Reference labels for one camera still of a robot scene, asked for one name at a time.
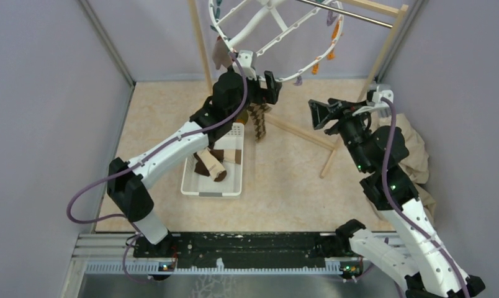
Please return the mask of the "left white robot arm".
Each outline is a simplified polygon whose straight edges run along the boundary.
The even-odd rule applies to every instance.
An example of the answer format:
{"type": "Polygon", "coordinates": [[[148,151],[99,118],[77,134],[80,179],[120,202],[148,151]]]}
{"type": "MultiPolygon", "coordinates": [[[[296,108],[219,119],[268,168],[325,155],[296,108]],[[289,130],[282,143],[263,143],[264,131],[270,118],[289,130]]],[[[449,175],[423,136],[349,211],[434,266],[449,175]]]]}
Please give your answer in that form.
{"type": "Polygon", "coordinates": [[[167,171],[188,156],[211,147],[231,129],[241,112],[251,104],[275,104],[282,83],[265,71],[266,87],[257,79],[227,71],[213,85],[200,109],[169,138],[134,158],[115,158],[109,165],[107,195],[125,218],[148,241],[148,249],[158,257],[171,252],[169,230],[156,215],[150,188],[167,171]]]}

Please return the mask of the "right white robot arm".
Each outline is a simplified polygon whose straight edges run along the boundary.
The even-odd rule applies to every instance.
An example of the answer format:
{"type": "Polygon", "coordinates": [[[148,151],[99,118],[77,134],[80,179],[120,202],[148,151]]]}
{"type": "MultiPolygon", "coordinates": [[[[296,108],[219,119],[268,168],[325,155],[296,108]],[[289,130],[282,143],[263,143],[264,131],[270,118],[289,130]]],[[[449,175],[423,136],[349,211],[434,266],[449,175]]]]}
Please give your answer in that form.
{"type": "Polygon", "coordinates": [[[475,297],[485,290],[482,278],[466,273],[454,260],[428,218],[409,175],[400,167],[409,151],[397,118],[370,130],[367,101],[309,100],[312,125],[327,135],[338,134],[373,206],[390,222],[407,254],[375,237],[356,219],[336,230],[336,249],[344,256],[367,258],[398,286],[401,297],[475,297]]]}

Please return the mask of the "white round clip hanger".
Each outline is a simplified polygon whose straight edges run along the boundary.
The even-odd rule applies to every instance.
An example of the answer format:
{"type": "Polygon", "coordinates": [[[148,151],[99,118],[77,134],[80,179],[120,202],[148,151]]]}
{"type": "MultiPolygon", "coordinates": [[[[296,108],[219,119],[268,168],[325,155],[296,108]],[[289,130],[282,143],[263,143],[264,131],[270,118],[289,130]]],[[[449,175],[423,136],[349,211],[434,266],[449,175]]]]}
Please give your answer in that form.
{"type": "MultiPolygon", "coordinates": [[[[335,7],[338,9],[343,9],[343,4],[341,1],[314,1],[322,4],[326,4],[331,7],[335,7]]],[[[235,16],[247,6],[249,1],[241,1],[233,8],[231,8],[227,12],[222,12],[221,1],[209,1],[209,17],[210,17],[210,28],[216,32],[217,36],[221,36],[223,41],[230,52],[234,52],[238,54],[239,51],[244,50],[241,48],[241,44],[256,30],[258,25],[262,23],[262,21],[266,17],[270,17],[277,24],[280,32],[273,37],[270,41],[265,43],[259,49],[252,51],[254,52],[253,62],[256,61],[257,58],[263,56],[266,52],[270,51],[270,49],[279,43],[283,42],[288,35],[298,30],[301,25],[306,23],[310,18],[316,16],[321,10],[320,8],[313,7],[308,13],[299,19],[295,20],[291,24],[287,24],[280,12],[278,11],[278,7],[284,3],[284,1],[258,1],[258,4],[261,8],[253,15],[248,23],[236,34],[227,34],[225,30],[223,30],[223,26],[231,19],[235,18],[235,16]]],[[[297,71],[293,72],[290,75],[283,76],[278,78],[279,82],[290,81],[295,79],[297,81],[302,79],[302,75],[306,71],[310,71],[313,75],[318,73],[319,64],[322,60],[332,60],[335,58],[335,47],[338,43],[340,37],[343,33],[343,23],[344,16],[338,14],[336,12],[330,12],[329,16],[326,17],[326,24],[328,26],[333,25],[334,29],[331,34],[331,40],[328,48],[326,48],[323,52],[318,54],[312,61],[308,62],[305,66],[299,68],[297,71]]],[[[263,81],[264,78],[256,72],[258,78],[257,80],[263,81]]]]}

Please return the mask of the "brown checkered sock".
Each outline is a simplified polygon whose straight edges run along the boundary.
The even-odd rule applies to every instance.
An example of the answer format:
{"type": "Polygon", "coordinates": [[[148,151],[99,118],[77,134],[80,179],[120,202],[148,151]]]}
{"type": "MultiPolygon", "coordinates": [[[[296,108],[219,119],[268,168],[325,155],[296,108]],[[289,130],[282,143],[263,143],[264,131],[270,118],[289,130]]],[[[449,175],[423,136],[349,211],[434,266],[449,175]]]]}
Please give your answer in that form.
{"type": "Polygon", "coordinates": [[[251,103],[247,108],[248,115],[253,122],[256,142],[262,141],[266,136],[265,115],[271,110],[269,105],[257,103],[251,103]]]}

